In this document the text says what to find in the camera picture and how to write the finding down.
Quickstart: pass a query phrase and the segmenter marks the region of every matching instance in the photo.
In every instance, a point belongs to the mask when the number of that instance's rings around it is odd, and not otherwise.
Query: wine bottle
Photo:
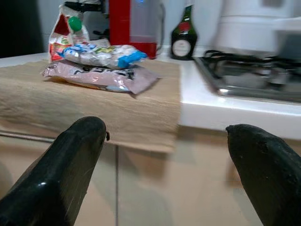
[[[171,34],[171,58],[177,60],[191,60],[198,34],[193,27],[191,13],[192,0],[186,0],[186,7],[181,22]]]

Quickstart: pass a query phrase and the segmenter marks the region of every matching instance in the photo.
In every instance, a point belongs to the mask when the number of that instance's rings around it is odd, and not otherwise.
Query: kitchen counter
[[[0,59],[0,67],[47,59],[47,53]],[[157,60],[181,66],[182,126],[225,130],[231,124],[252,124],[277,136],[301,139],[301,105],[289,102],[240,97],[222,97],[214,93],[193,61],[177,61],[161,54]]]

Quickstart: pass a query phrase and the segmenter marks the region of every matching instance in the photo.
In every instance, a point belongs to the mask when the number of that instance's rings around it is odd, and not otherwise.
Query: stainless steel stovetop
[[[216,50],[209,50],[194,60],[219,95],[301,103],[301,62],[276,56],[261,59]]]

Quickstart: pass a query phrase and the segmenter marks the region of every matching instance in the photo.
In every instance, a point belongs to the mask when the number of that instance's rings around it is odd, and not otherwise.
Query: white wall
[[[162,0],[166,8],[165,39],[164,45],[170,45],[170,33],[180,22],[185,0]],[[38,0],[40,12],[40,23],[44,49],[47,50],[48,37],[55,25],[58,7],[64,0]],[[222,6],[222,0],[195,0],[193,11],[193,22],[198,31],[198,46],[210,46],[216,31],[218,18]],[[96,24],[99,24],[99,17],[95,16]]]

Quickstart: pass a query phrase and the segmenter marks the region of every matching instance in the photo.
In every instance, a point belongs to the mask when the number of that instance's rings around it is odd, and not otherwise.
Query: beige towel
[[[0,68],[1,120],[58,134],[78,118],[94,115],[106,123],[113,144],[173,151],[180,116],[178,65],[156,60],[143,62],[142,66],[163,78],[133,98],[126,93],[45,81],[40,72],[46,64],[40,61]]]

